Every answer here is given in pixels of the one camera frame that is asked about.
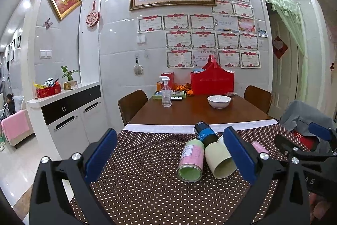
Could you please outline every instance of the potted plant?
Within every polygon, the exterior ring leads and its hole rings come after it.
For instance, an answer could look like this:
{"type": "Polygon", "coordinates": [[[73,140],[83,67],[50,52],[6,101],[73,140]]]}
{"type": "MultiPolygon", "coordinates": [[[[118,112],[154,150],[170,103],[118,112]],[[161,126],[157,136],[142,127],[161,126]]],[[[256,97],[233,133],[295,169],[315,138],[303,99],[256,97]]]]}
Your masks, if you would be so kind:
{"type": "Polygon", "coordinates": [[[65,90],[71,90],[77,88],[77,81],[73,81],[72,74],[80,72],[79,70],[68,71],[68,66],[61,66],[64,73],[62,78],[67,77],[68,81],[63,84],[65,90]]]}

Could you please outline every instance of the black drawer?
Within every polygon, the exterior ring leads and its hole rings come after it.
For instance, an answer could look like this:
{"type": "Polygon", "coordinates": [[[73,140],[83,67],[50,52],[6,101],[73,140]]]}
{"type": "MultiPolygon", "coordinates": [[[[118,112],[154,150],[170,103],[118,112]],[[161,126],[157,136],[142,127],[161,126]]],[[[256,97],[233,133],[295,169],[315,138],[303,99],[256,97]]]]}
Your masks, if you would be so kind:
{"type": "Polygon", "coordinates": [[[43,106],[41,109],[45,123],[49,125],[100,96],[101,90],[98,85],[43,106]]]}

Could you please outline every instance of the pink blanket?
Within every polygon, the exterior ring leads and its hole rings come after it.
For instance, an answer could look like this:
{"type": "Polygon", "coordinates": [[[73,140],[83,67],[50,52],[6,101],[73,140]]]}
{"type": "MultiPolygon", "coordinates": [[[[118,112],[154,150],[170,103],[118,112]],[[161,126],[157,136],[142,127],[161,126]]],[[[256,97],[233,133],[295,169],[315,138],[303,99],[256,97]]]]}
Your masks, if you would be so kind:
{"type": "Polygon", "coordinates": [[[29,130],[24,110],[5,118],[1,121],[1,127],[8,140],[12,140],[29,130]]]}

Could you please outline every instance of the butterfly decoration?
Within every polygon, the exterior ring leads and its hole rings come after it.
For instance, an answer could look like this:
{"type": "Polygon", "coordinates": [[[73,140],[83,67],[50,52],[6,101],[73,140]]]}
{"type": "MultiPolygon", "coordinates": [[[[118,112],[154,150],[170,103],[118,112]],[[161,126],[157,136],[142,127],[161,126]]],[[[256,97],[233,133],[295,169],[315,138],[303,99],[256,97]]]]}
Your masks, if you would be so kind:
{"type": "Polygon", "coordinates": [[[44,23],[43,26],[45,26],[46,29],[49,29],[49,27],[53,24],[52,22],[49,22],[50,18],[48,18],[48,20],[44,23]]]}

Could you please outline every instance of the cabinet handle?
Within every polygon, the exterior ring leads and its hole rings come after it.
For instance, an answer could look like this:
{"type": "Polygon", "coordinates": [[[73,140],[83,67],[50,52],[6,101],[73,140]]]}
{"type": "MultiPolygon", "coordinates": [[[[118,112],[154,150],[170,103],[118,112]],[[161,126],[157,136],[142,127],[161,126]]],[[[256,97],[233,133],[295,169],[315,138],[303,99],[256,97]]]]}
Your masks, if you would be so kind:
{"type": "Polygon", "coordinates": [[[65,125],[69,124],[70,122],[74,121],[77,119],[79,116],[75,116],[72,120],[68,121],[66,124],[62,125],[60,128],[54,129],[54,132],[58,131],[59,129],[62,129],[65,125]]]}
{"type": "Polygon", "coordinates": [[[89,109],[86,109],[86,110],[84,110],[83,112],[86,113],[86,112],[88,112],[88,111],[94,109],[95,107],[97,107],[99,104],[101,104],[101,103],[100,103],[100,102],[95,103],[95,104],[93,104],[91,107],[89,107],[89,109]]]}

